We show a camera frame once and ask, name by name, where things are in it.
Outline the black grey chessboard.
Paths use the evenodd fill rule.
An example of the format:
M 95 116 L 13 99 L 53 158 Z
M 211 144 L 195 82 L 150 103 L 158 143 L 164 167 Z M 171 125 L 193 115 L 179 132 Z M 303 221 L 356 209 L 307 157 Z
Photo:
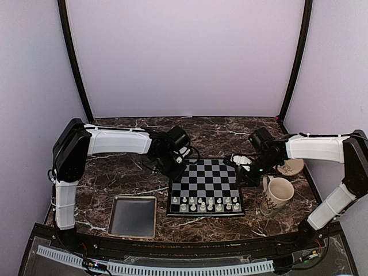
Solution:
M 177 197 L 176 203 L 172 202 L 172 198 Z M 187 202 L 183 203 L 182 198 L 186 197 Z M 190 197 L 194 197 L 194 202 L 190 203 Z M 206 202 L 206 211 L 200 211 L 197 202 L 198 198 Z M 213 210 L 207 211 L 208 199 L 213 198 Z M 227 210 L 225 199 L 231 198 L 230 203 L 232 209 Z M 233 198 L 237 197 L 240 204 L 238 210 L 234 210 Z M 222 198 L 223 209 L 221 212 L 216 211 L 217 199 Z M 187 205 L 187 211 L 181 212 L 181 204 Z M 191 211 L 192 204 L 196 204 L 197 210 Z M 167 216 L 168 217 L 243 217 L 245 216 L 243 209 L 243 196 L 240 188 L 236 186 L 236 172 L 231 166 L 226 165 L 221 159 L 201 159 L 198 162 L 190 161 L 182 178 L 169 182 L 168 200 L 167 200 Z

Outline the white king chess piece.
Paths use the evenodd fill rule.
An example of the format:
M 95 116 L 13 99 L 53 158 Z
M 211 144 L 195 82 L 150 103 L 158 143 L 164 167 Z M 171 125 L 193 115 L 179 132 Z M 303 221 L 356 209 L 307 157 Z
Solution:
M 213 210 L 213 202 L 209 201 L 207 205 L 207 211 L 211 212 Z

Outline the metal tray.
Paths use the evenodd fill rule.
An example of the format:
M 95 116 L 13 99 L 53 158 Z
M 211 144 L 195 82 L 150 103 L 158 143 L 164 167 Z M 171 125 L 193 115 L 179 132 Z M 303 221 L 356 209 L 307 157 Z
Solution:
M 108 235 L 152 239 L 156 229 L 157 199 L 154 196 L 115 196 Z

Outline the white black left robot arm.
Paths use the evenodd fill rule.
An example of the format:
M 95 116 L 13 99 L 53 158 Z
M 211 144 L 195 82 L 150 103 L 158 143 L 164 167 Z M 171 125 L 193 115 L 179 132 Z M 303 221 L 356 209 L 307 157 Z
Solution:
M 81 246 L 81 237 L 72 229 L 75 228 L 76 190 L 87 158 L 144 155 L 152 162 L 152 170 L 175 180 L 181 177 L 191 153 L 190 138 L 179 126 L 169 131 L 117 128 L 85 124 L 73 118 L 52 148 L 52 167 L 47 172 L 53 184 L 54 223 L 61 230 L 59 242 L 69 251 Z

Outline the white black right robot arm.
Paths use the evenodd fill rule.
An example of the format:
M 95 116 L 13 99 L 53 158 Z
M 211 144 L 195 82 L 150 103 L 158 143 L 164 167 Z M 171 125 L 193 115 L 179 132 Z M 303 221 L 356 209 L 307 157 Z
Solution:
M 238 186 L 258 186 L 261 176 L 275 166 L 299 159 L 314 164 L 311 176 L 318 191 L 324 190 L 325 181 L 330 182 L 330 193 L 298 225 L 293 244 L 300 250 L 308 248 L 319 230 L 367 195 L 367 135 L 361 129 L 334 135 L 288 133 L 274 138 L 266 128 L 260 128 L 248 139 L 256 150 L 255 157 L 232 154 L 229 158 Z

